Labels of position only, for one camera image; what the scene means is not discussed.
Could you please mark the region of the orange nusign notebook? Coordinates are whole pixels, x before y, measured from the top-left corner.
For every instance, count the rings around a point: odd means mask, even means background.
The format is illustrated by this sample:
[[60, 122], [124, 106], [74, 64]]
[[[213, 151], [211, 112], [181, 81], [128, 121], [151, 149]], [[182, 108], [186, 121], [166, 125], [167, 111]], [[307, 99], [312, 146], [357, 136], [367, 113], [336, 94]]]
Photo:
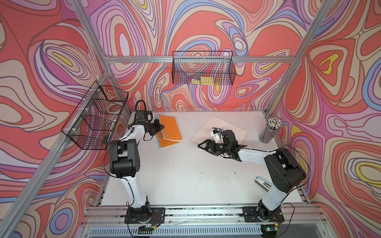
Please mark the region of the orange nusign notebook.
[[159, 144], [160, 149], [167, 148], [167, 147], [170, 147], [170, 146], [173, 146], [173, 145], [180, 143], [180, 141], [170, 141], [170, 140], [164, 139], [162, 132], [159, 132], [156, 135], [156, 138], [158, 140], [158, 144]]
[[160, 123], [164, 126], [162, 136], [168, 141], [181, 141], [182, 136], [178, 128], [176, 118], [164, 115], [158, 115]]

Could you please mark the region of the white lined notebook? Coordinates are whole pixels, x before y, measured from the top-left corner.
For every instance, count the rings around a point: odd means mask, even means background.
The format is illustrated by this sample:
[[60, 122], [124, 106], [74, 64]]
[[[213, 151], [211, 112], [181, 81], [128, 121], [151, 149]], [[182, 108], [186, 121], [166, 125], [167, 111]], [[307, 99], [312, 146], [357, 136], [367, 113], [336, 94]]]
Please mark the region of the white lined notebook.
[[222, 143], [222, 133], [231, 130], [236, 140], [241, 144], [247, 132], [223, 119], [217, 117], [209, 117], [194, 122], [195, 131], [192, 142], [200, 144], [201, 142], [211, 139], [213, 142]]

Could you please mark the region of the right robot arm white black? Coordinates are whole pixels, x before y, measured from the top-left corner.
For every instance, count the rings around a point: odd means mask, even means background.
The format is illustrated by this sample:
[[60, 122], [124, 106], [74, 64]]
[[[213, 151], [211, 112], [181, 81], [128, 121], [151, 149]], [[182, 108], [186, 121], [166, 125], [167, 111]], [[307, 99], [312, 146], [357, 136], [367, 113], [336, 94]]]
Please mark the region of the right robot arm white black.
[[224, 159], [250, 162], [267, 168], [270, 181], [260, 176], [256, 178], [268, 191], [259, 201], [254, 216], [262, 222], [269, 222], [274, 215], [279, 215], [285, 198], [307, 178], [305, 170], [290, 151], [284, 147], [272, 151], [249, 148], [238, 143], [232, 130], [213, 128], [211, 134], [214, 139], [206, 139], [197, 145], [198, 148]]

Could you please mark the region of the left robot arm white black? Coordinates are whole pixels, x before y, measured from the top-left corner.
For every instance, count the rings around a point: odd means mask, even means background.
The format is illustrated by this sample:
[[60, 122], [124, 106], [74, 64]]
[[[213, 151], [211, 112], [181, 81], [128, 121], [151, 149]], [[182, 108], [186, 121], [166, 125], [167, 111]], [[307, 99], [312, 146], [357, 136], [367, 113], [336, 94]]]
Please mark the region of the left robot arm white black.
[[135, 112], [133, 122], [128, 125], [126, 134], [109, 144], [111, 176], [123, 183], [129, 196], [126, 202], [126, 224], [162, 223], [160, 216], [151, 210], [148, 196], [141, 188], [138, 178], [141, 167], [138, 145], [147, 133], [154, 136], [163, 128], [158, 119], [153, 119], [151, 111], [138, 110]]

